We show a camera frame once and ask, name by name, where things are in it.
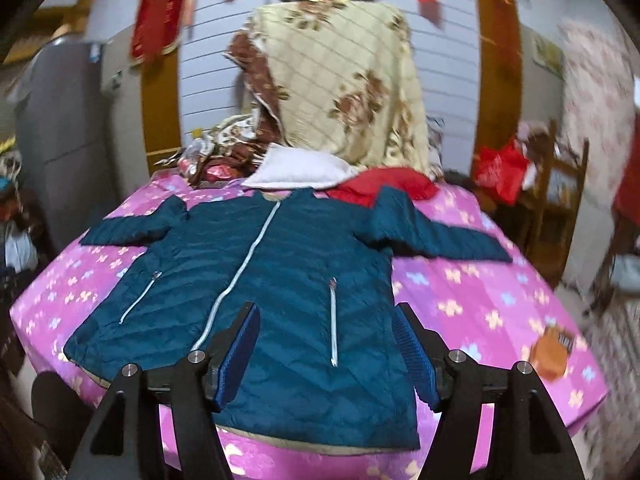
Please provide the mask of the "dark teal puffer jacket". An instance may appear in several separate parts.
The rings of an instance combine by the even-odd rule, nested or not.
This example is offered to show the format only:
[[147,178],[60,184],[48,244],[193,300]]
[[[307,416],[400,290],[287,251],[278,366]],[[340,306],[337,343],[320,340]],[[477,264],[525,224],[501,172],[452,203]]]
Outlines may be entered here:
[[392,260],[507,263],[495,237],[435,222],[396,188],[372,207],[309,188],[114,217],[86,246],[139,246],[113,290],[66,341],[95,378],[127,363],[171,366],[256,304],[260,330],[217,425],[300,443],[414,450],[416,400],[394,341]]

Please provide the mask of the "pink floral bed sheet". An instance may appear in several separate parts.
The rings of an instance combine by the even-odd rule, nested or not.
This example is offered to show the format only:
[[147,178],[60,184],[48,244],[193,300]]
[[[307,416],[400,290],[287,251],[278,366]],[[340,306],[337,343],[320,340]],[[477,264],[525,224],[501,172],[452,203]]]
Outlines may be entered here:
[[[240,181],[224,188],[194,190],[175,174],[152,177],[110,216],[150,214],[170,194],[190,207],[231,200],[250,190]],[[578,434],[608,394],[604,376],[572,316],[494,222],[480,212],[474,196],[441,184],[435,198],[417,202],[427,217],[453,226],[486,231],[506,247],[510,266],[446,260],[396,259],[393,291],[407,301],[425,327],[440,333],[449,348],[460,348],[482,364],[510,367],[526,360],[547,326],[574,334],[566,372],[545,382],[572,437]],[[82,247],[73,241],[22,293],[11,321],[36,372],[54,370],[82,400],[98,404],[104,389],[63,353],[66,339],[122,278],[141,247]],[[275,448],[221,430],[220,440],[236,478],[247,479],[417,479],[439,414],[418,404],[421,448],[414,453],[329,456]]]

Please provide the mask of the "wooden chair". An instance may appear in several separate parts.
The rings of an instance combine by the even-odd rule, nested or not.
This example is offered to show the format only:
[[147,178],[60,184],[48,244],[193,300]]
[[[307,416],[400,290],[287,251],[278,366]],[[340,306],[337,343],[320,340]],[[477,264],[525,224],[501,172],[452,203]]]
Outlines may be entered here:
[[555,119],[547,125],[527,125],[525,154],[534,170],[530,185],[518,196],[521,215],[516,244],[525,258],[555,288],[565,271],[582,193],[586,183],[590,143],[573,151],[559,136]]

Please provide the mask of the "pink shiny packet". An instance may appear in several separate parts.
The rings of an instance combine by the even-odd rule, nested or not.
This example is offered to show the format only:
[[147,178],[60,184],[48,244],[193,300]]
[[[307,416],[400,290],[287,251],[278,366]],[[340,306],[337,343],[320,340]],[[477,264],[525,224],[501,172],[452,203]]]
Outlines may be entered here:
[[209,183],[227,182],[242,177],[239,171],[229,165],[213,164],[204,169],[203,180]]

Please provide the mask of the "white pillow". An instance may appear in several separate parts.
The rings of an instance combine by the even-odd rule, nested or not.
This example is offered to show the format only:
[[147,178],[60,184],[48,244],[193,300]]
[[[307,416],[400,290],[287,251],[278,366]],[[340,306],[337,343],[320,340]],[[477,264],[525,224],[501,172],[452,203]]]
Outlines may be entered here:
[[242,185],[263,191],[296,188],[323,191],[357,174],[354,167],[332,154],[271,143],[258,169]]

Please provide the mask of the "brown floral crumpled blanket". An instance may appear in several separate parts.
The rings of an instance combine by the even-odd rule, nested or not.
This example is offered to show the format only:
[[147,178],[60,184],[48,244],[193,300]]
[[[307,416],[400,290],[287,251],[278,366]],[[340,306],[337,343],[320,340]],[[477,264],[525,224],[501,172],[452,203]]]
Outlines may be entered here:
[[155,168],[176,168],[192,188],[210,188],[224,181],[203,180],[208,165],[224,164],[236,168],[243,179],[258,169],[271,143],[279,144],[279,125],[260,107],[250,114],[233,115],[206,130],[193,130],[186,148],[172,148],[154,162]]

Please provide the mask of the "red ruffled cushion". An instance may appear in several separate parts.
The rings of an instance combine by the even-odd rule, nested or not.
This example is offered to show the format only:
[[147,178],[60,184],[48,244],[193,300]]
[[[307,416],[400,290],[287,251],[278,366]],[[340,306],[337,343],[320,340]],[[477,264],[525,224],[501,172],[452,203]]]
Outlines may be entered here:
[[410,200],[431,200],[438,193],[438,186],[422,172],[407,167],[376,167],[330,188],[326,195],[332,200],[371,208],[382,188],[405,192]]

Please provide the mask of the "grey wardrobe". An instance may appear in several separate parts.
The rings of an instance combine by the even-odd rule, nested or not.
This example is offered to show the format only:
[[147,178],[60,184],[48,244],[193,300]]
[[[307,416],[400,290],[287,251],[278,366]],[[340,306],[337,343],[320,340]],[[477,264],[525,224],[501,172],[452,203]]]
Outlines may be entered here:
[[21,175],[35,194],[55,252],[117,206],[101,54],[94,42],[54,40],[10,93]]

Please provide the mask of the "red plastic bag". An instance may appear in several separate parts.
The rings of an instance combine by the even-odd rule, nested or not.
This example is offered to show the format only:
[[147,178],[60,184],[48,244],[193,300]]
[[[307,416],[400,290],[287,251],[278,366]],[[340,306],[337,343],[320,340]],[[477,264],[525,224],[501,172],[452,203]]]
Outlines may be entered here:
[[496,203],[513,206],[521,193],[528,165],[528,158],[512,136],[501,148],[480,148],[472,179]]

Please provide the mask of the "cream floral quilt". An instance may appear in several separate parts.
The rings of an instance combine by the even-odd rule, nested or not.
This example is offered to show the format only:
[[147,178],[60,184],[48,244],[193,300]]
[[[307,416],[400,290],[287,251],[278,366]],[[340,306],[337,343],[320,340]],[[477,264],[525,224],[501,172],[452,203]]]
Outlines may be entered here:
[[358,169],[430,170],[423,93],[409,26],[397,6],[260,6],[226,55],[267,115],[259,132]]

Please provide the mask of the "red hanging wall banner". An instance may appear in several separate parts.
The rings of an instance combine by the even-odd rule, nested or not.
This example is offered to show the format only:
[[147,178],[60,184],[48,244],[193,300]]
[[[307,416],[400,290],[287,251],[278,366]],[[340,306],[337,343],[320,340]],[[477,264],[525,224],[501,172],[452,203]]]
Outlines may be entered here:
[[130,58],[135,63],[155,60],[175,50],[188,0],[139,0]]

